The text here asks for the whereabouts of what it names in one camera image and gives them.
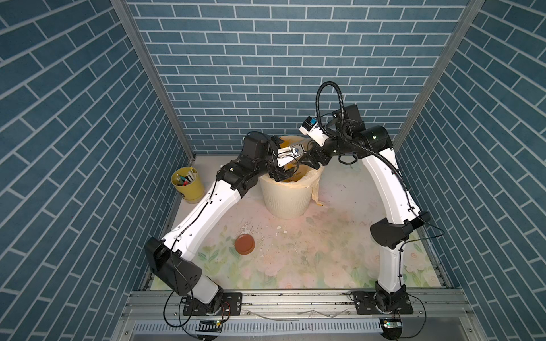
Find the clear glass jar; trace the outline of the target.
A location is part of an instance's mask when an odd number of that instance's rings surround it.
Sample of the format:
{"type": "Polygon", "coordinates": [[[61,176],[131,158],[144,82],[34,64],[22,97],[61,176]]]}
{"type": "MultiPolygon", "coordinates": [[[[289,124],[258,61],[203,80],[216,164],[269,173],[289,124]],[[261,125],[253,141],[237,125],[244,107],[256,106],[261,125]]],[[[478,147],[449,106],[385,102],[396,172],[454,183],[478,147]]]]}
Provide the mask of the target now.
{"type": "Polygon", "coordinates": [[[277,166],[284,167],[291,162],[296,162],[305,153],[304,147],[301,144],[281,148],[277,151],[277,166]]]}

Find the red-brown jar lid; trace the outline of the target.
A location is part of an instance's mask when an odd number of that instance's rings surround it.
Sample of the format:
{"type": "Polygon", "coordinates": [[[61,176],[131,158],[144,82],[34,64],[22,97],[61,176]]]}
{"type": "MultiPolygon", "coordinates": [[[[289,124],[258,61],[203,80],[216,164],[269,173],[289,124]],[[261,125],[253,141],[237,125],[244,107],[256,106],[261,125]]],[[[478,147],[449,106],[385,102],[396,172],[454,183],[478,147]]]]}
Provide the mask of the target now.
{"type": "Polygon", "coordinates": [[[241,234],[234,243],[235,250],[240,255],[248,255],[255,249],[255,239],[250,234],[241,234]]]}

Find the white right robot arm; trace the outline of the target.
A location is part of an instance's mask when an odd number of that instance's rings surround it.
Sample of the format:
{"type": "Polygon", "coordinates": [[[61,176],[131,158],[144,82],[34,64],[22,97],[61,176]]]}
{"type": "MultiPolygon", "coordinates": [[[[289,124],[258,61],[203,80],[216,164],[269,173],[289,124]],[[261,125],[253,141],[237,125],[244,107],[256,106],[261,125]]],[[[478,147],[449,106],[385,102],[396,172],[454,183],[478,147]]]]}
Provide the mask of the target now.
{"type": "Polygon", "coordinates": [[[301,162],[316,169],[334,156],[351,155],[370,173],[386,216],[371,225],[371,235],[380,245],[380,271],[375,282],[375,305],[393,313],[407,302],[402,279],[402,253],[411,233],[429,220],[412,199],[402,180],[389,133],[383,126],[368,128],[356,105],[336,110],[329,124],[321,116],[307,117],[300,132],[311,139],[301,162]]]}

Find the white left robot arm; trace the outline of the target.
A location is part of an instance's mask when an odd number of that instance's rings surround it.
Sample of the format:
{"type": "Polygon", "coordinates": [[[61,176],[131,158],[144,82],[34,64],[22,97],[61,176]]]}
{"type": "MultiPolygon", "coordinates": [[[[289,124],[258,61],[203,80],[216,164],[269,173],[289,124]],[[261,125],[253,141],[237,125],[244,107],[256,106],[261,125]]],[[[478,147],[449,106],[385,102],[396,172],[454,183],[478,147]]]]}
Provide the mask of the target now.
{"type": "Polygon", "coordinates": [[[211,188],[189,215],[162,238],[150,238],[145,244],[146,260],[152,274],[179,296],[189,295],[217,312],[223,304],[223,289],[193,263],[208,233],[227,211],[238,203],[261,176],[276,180],[293,176],[295,169],[286,165],[303,153],[301,146],[282,147],[283,140],[262,132],[250,132],[243,139],[239,156],[222,166],[211,188]]]}

